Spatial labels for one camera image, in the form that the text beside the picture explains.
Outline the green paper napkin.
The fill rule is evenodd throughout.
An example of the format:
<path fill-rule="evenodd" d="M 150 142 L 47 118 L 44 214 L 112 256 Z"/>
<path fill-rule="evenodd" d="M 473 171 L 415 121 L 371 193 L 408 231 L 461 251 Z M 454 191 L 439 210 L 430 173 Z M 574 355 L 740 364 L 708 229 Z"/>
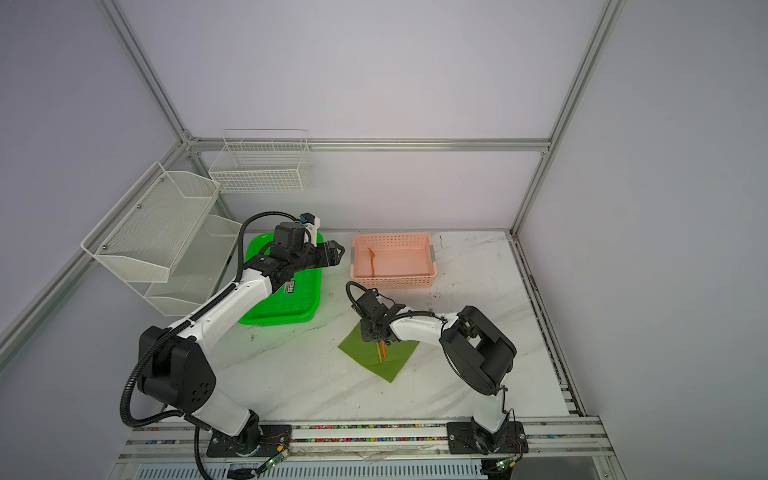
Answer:
<path fill-rule="evenodd" d="M 364 369 L 392 383 L 418 346 L 416 341 L 395 342 L 384 346 L 365 342 L 361 326 L 356 325 L 341 341 L 338 349 Z"/>

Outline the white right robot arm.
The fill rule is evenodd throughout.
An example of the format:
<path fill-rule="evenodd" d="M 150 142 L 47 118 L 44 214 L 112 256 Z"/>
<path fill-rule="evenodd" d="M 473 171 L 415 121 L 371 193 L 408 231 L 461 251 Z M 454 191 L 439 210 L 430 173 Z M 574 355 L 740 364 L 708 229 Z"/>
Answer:
<path fill-rule="evenodd" d="M 504 379 L 513 369 L 517 348 L 478 308 L 443 314 L 414 310 L 393 300 L 383 303 L 377 289 L 355 281 L 346 284 L 346 293 L 360 318 L 362 340 L 376 346 L 381 361 L 396 343 L 438 346 L 453 373 L 474 392 L 470 419 L 446 425 L 450 453 L 528 452 L 522 424 L 506 408 Z"/>

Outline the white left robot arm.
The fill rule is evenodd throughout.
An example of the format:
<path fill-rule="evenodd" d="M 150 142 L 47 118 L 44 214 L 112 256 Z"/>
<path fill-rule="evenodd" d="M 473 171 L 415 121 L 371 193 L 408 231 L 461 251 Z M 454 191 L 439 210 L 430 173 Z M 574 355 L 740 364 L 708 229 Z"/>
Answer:
<path fill-rule="evenodd" d="M 209 431 L 237 456 L 266 444 L 259 416 L 221 386 L 208 356 L 256 305 L 307 270 L 335 267 L 345 249 L 318 238 L 311 215 L 282 222 L 251 258 L 239 250 L 234 279 L 215 296 L 166 328 L 150 327 L 139 340 L 138 361 L 120 399 L 120 416 L 132 428 L 180 417 Z"/>

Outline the pink perforated plastic basket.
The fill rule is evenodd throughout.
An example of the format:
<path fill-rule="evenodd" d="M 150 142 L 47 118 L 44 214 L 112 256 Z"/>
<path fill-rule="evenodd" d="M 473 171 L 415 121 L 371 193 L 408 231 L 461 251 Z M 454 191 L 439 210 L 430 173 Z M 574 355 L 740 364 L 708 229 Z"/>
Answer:
<path fill-rule="evenodd" d="M 368 248 L 376 253 L 372 278 Z M 437 277 L 432 237 L 426 232 L 360 234 L 353 238 L 351 279 L 367 288 L 429 288 Z"/>

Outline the bright green plastic basket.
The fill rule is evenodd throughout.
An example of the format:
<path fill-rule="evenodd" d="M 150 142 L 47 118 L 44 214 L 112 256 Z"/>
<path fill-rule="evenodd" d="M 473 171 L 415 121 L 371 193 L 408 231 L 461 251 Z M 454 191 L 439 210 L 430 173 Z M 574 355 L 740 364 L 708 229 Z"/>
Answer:
<path fill-rule="evenodd" d="M 292 294 L 285 292 L 285 286 L 290 282 L 288 281 L 246 312 L 239 323 L 273 327 L 309 322 L 320 305 L 322 275 L 320 269 L 296 273 L 290 280 L 295 282 L 295 291 Z"/>

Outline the white mesh two-tier shelf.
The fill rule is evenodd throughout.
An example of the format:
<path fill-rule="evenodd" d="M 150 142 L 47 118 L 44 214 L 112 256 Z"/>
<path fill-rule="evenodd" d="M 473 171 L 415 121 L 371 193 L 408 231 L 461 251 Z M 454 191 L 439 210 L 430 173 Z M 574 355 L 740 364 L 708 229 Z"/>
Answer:
<path fill-rule="evenodd" d="M 211 298 L 240 224 L 216 214 L 220 184 L 153 164 L 81 248 L 167 318 Z"/>

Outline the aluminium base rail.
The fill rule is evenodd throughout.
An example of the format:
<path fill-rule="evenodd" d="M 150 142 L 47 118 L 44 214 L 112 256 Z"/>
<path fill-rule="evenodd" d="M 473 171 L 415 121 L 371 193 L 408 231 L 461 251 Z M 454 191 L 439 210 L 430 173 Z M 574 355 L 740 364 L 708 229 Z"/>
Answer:
<path fill-rule="evenodd" d="M 531 457 L 614 457 L 611 441 L 596 417 L 528 417 L 521 420 Z M 293 461 L 438 459 L 460 446 L 447 431 L 448 422 L 425 420 L 293 421 L 289 437 L 268 436 L 267 445 L 282 443 Z M 193 428 L 179 422 L 160 423 L 130 432 L 119 463 L 189 461 Z"/>

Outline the aluminium frame post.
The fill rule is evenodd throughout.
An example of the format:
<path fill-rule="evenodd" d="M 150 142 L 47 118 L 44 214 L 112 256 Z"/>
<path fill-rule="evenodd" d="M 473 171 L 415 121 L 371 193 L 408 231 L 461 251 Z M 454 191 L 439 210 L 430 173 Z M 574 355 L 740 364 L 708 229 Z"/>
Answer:
<path fill-rule="evenodd" d="M 545 183 L 546 176 L 552 167 L 568 127 L 584 96 L 586 88 L 599 62 L 599 58 L 621 16 L 625 4 L 626 2 L 624 0 L 608 0 L 603 4 L 595 28 L 589 37 L 586 48 L 581 56 L 581 60 L 578 63 L 576 73 L 570 83 L 556 117 L 549 136 L 549 146 L 540 155 L 537 167 L 509 230 L 512 237 L 518 237 L 523 230 L 525 222 L 533 208 L 533 204 Z"/>

